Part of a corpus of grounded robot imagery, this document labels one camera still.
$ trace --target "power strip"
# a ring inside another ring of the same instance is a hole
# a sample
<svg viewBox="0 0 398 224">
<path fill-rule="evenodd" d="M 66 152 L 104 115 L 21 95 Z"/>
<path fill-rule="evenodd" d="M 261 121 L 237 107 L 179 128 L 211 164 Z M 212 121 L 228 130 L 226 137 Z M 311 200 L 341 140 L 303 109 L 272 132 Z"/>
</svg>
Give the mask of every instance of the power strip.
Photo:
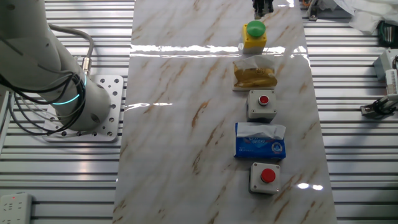
<svg viewBox="0 0 398 224">
<path fill-rule="evenodd" d="M 32 196 L 27 193 L 0 198 L 0 224 L 29 224 Z"/>
</svg>

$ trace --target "yellow food package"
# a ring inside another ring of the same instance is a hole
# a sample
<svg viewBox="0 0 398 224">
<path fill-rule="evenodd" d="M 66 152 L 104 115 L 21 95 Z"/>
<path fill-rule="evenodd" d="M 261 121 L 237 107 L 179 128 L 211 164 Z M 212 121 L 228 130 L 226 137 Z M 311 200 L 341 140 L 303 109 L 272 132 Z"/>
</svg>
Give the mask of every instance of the yellow food package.
<svg viewBox="0 0 398 224">
<path fill-rule="evenodd" d="M 235 91 L 273 89 L 277 84 L 274 56 L 256 55 L 233 64 Z"/>
</svg>

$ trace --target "white button box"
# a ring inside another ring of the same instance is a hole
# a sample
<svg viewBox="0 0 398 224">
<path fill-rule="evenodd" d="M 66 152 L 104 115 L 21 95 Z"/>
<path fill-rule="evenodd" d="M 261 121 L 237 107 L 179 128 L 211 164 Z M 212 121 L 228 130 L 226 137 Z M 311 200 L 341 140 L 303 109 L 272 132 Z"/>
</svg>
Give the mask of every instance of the white button box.
<svg viewBox="0 0 398 224">
<path fill-rule="evenodd" d="M 277 113 L 274 90 L 251 90 L 246 100 L 246 117 L 250 122 L 270 123 Z"/>
<path fill-rule="evenodd" d="M 280 191 L 280 167 L 255 162 L 250 168 L 250 192 L 276 194 Z"/>
</svg>

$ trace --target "tissue pack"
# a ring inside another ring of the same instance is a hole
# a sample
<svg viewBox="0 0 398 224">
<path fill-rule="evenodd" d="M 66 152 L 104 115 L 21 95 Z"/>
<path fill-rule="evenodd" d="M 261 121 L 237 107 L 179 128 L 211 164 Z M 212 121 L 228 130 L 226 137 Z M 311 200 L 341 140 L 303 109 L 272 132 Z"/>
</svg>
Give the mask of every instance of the tissue pack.
<svg viewBox="0 0 398 224">
<path fill-rule="evenodd" d="M 234 157 L 283 159 L 285 127 L 262 123 L 235 124 Z"/>
</svg>

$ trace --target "red push button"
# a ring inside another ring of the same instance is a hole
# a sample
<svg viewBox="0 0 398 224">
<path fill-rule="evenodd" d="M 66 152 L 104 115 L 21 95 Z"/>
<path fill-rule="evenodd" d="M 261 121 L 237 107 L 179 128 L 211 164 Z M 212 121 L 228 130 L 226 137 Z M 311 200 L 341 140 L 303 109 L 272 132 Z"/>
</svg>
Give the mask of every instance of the red push button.
<svg viewBox="0 0 398 224">
<path fill-rule="evenodd" d="M 268 102 L 269 102 L 268 96 L 260 96 L 259 97 L 259 104 L 261 106 L 266 106 L 268 104 Z"/>
<path fill-rule="evenodd" d="M 265 183 L 271 183 L 276 178 L 275 172 L 272 169 L 265 169 L 261 172 L 261 180 Z"/>
</svg>

